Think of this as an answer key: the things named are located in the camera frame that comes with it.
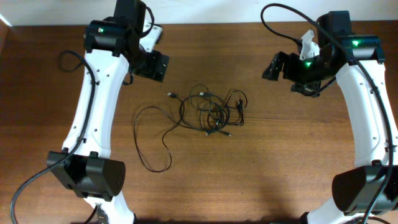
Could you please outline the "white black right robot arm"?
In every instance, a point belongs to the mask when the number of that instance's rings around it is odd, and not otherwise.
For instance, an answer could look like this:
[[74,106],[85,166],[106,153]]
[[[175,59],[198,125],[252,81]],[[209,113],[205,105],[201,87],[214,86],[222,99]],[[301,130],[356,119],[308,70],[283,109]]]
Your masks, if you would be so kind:
[[332,196],[300,223],[366,223],[397,209],[397,126],[385,84],[385,55],[375,35],[356,35],[348,11],[331,11],[296,39],[297,54],[274,55],[262,77],[292,82],[318,97],[337,83],[354,136],[355,167],[332,181]]

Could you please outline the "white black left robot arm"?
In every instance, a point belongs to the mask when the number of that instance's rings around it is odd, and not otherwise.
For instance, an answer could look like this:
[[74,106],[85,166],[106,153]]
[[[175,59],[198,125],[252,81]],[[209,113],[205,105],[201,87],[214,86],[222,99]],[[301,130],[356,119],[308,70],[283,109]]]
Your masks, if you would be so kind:
[[154,50],[162,28],[145,21],[142,1],[118,0],[111,17],[85,29],[85,74],[75,117],[61,152],[47,166],[68,190],[95,210],[100,223],[134,223],[122,187],[126,166],[110,158],[111,128],[125,77],[164,79],[169,57]]

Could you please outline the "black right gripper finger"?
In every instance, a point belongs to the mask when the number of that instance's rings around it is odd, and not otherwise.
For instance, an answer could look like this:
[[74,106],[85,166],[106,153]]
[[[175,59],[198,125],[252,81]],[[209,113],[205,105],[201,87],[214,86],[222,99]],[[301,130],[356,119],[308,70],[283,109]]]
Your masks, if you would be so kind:
[[270,81],[277,81],[287,59],[288,55],[286,53],[276,53],[269,66],[262,73],[262,78]]
[[311,83],[294,83],[290,90],[294,93],[300,93],[307,97],[319,97],[321,81]]

